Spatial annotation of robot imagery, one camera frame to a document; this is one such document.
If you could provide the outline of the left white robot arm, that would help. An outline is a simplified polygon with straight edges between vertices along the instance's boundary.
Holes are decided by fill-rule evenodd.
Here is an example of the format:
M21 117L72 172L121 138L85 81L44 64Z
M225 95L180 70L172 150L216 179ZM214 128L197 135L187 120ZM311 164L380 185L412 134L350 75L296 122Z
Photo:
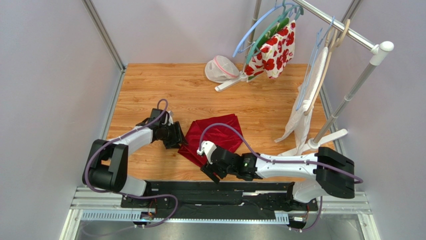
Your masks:
M135 151L155 141L162 141L166 149L178 149L187 140L178 121L169 111L154 108L150 117L131 131L110 139L92 143L82 182L97 192L143 196L148 183L128 174L128 158Z

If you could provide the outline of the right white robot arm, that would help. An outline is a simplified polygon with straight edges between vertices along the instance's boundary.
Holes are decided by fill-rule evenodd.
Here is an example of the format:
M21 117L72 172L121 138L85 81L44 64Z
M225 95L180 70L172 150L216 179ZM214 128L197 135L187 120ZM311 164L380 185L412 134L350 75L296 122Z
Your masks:
M355 164L339 152L320 147L316 153L277 156L259 153L242 155L204 141L197 154L206 157L201 167L216 184L227 175L244 181L273 177L302 178L288 187L289 200L308 203L322 196L341 199L355 197Z

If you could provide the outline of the dark red cloth napkin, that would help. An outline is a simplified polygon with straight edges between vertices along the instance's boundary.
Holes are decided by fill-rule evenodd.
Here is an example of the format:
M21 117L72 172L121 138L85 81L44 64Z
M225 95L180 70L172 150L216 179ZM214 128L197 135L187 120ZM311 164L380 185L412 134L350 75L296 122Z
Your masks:
M207 159L206 157L197 154L199 140L201 138L202 132L208 126L216 123L229 125L236 131L238 131L240 134L242 134L239 119L235 114L195 120L190 125L189 130L187 131L185 136L185 139L187 140L188 144L183 144L177 152L196 166L202 167L207 162ZM203 140L211 141L233 153L243 143L243 141L237 136L236 133L234 133L233 130L224 126L214 126L210 128L204 134Z

